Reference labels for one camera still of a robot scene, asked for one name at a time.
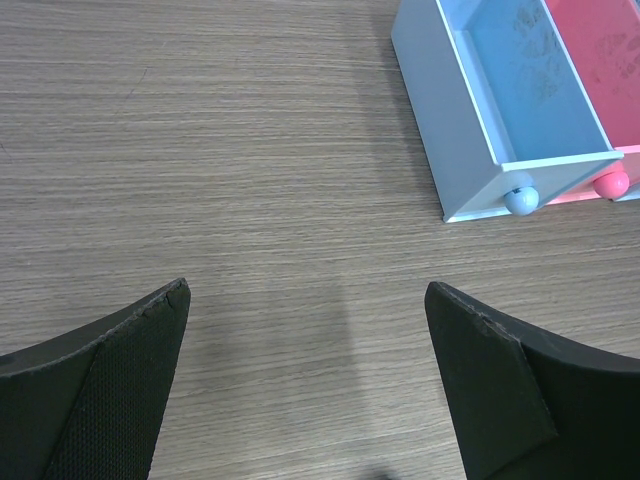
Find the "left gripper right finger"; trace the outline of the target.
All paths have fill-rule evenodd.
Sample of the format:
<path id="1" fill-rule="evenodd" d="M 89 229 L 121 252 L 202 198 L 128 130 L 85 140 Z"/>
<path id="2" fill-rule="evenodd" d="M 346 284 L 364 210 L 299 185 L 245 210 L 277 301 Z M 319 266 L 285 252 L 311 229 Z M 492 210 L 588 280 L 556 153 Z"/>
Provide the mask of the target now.
<path id="1" fill-rule="evenodd" d="M 638 478 L 638 359 L 531 325 L 446 283 L 430 283 L 424 302 L 467 478 Z"/>

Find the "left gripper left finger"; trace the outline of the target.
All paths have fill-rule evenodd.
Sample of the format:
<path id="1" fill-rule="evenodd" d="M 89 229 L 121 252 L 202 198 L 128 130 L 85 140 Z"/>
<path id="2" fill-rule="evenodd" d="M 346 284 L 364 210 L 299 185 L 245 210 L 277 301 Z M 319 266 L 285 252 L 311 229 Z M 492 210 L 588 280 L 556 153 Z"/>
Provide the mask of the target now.
<path id="1" fill-rule="evenodd" d="M 147 478 L 190 301 L 187 281 L 178 278 L 2 356 L 2 478 Z"/>

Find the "light blue drawer box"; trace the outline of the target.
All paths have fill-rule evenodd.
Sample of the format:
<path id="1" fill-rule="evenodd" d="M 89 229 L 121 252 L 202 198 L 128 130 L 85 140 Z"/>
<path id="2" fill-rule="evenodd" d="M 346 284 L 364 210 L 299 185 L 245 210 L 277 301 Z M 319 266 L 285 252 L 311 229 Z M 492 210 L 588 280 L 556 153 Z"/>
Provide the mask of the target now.
<path id="1" fill-rule="evenodd" d="M 622 158 L 544 2 L 404 0 L 391 39 L 445 222 L 529 215 Z"/>

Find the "pink drawer box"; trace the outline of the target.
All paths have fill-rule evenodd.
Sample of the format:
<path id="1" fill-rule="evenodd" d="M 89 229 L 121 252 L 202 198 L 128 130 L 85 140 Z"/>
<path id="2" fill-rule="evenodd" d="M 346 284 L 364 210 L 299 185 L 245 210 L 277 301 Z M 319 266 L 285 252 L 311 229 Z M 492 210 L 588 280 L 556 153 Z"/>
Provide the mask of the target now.
<path id="1" fill-rule="evenodd" d="M 623 158 L 555 203 L 639 197 L 639 6 L 632 0 L 549 1 L 605 133 Z"/>

